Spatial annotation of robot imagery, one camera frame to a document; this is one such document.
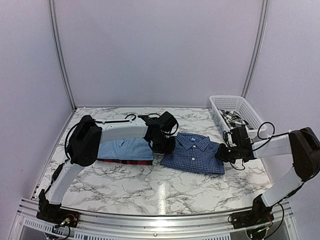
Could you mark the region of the light blue shirt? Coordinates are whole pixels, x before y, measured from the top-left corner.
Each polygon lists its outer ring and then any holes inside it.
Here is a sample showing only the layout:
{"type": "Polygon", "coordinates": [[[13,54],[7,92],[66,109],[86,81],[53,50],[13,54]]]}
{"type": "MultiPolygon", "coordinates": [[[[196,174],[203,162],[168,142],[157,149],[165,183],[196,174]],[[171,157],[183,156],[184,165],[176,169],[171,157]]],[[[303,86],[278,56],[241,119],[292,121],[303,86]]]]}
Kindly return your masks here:
{"type": "Polygon", "coordinates": [[[143,138],[122,138],[101,143],[97,159],[152,161],[154,153],[143,138]]]}

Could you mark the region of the red black plaid shirt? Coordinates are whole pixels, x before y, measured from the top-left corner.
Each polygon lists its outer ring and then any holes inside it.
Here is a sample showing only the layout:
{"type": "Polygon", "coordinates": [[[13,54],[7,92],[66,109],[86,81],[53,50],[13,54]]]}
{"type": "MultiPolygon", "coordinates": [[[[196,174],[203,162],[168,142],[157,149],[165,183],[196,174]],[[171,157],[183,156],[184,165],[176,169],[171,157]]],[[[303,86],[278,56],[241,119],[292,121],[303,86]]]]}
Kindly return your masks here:
{"type": "Polygon", "coordinates": [[[152,166],[153,160],[121,160],[121,159],[97,159],[100,162],[105,163],[118,163],[123,165],[143,165],[143,166],[152,166]]]}

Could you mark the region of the blue checkered long sleeve shirt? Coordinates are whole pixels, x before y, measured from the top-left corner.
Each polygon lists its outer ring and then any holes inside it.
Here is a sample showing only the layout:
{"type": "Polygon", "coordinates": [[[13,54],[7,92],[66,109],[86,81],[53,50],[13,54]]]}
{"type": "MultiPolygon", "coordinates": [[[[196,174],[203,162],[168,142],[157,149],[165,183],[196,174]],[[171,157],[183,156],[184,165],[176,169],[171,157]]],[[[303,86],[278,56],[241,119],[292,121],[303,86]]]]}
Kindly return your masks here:
{"type": "Polygon", "coordinates": [[[224,163],[215,157],[220,144],[208,136],[178,133],[175,148],[160,164],[166,168],[204,175],[224,175],[224,163]]]}

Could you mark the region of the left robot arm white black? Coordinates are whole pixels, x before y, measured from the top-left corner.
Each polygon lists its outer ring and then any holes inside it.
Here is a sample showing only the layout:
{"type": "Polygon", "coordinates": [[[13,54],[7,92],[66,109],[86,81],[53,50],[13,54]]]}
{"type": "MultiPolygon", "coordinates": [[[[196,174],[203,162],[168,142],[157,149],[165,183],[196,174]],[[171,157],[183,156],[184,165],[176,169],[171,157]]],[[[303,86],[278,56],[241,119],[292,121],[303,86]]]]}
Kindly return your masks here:
{"type": "Polygon", "coordinates": [[[173,128],[179,123],[169,112],[158,117],[130,114],[124,119],[97,120],[85,115],[68,132],[64,142],[66,159],[53,172],[47,189],[39,194],[38,211],[58,223],[63,219],[62,200],[77,175],[98,158],[100,144],[140,138],[154,153],[170,154],[175,148],[173,128]]]}

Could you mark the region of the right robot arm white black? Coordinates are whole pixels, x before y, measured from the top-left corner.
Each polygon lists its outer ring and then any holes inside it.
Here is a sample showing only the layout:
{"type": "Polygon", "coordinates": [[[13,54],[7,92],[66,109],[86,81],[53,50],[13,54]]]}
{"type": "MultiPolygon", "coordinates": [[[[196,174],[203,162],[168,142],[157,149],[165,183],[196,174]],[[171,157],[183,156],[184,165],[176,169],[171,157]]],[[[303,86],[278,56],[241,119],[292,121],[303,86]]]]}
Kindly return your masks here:
{"type": "Polygon", "coordinates": [[[309,182],[317,180],[320,173],[320,136],[311,127],[304,127],[280,134],[272,133],[260,141],[251,142],[246,129],[241,127],[233,129],[231,137],[234,145],[222,143],[215,154],[218,160],[225,163],[282,156],[292,160],[288,172],[253,200],[247,219],[252,224],[260,223],[284,199],[288,199],[296,210],[303,194],[309,190],[309,182]]]}

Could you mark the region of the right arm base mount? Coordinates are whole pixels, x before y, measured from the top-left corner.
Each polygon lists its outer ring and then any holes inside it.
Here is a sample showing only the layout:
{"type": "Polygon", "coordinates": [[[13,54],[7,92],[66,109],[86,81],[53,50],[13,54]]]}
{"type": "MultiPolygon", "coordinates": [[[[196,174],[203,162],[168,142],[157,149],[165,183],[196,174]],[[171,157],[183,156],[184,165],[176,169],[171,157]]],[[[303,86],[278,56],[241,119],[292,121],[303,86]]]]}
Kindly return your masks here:
{"type": "Polygon", "coordinates": [[[274,220],[271,210],[264,213],[254,213],[253,210],[234,212],[228,217],[228,222],[233,225],[234,229],[241,229],[270,223],[274,220]]]}

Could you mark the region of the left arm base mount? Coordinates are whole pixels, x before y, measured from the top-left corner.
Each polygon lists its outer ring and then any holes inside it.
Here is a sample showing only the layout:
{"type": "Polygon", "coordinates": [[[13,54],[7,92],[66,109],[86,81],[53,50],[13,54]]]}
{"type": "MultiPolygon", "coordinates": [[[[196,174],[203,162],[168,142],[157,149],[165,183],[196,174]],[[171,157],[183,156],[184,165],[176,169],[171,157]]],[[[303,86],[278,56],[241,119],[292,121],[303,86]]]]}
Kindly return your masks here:
{"type": "Polygon", "coordinates": [[[36,214],[36,218],[56,226],[69,226],[75,228],[78,225],[80,213],[78,211],[67,210],[63,208],[50,210],[48,213],[43,213],[40,210],[36,214]]]}

